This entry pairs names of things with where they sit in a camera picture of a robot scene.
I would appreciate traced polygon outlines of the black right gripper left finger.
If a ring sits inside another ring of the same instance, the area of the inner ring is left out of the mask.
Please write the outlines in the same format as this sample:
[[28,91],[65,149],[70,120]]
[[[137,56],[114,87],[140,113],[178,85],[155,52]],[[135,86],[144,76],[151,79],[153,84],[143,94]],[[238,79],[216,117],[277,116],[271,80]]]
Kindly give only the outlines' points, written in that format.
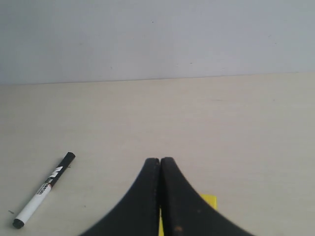
[[160,162],[148,158],[124,197],[83,236],[157,236]]

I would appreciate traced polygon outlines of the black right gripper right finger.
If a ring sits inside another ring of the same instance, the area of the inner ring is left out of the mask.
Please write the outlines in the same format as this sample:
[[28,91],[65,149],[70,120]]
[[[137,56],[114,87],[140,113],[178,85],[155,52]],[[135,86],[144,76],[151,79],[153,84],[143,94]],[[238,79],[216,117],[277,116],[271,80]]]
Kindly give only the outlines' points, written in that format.
[[251,236],[211,207],[191,186],[174,158],[160,162],[159,201],[165,236]]

